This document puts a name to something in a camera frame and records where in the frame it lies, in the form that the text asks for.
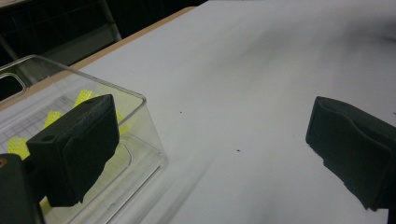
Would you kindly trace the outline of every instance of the clear plastic container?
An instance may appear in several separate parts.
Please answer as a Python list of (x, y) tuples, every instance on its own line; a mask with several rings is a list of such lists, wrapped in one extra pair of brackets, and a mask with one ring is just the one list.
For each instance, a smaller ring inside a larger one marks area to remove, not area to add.
[(0, 103), (0, 153), (7, 153), (10, 138), (31, 138), (43, 129), (51, 110), (64, 114), (81, 96), (111, 93), (115, 100), (120, 129), (115, 155), (83, 203), (51, 208), (42, 202), (47, 223), (108, 222), (165, 166), (163, 147), (143, 95), (39, 56), (0, 68), (0, 78), (6, 76), (15, 77), (21, 90)]

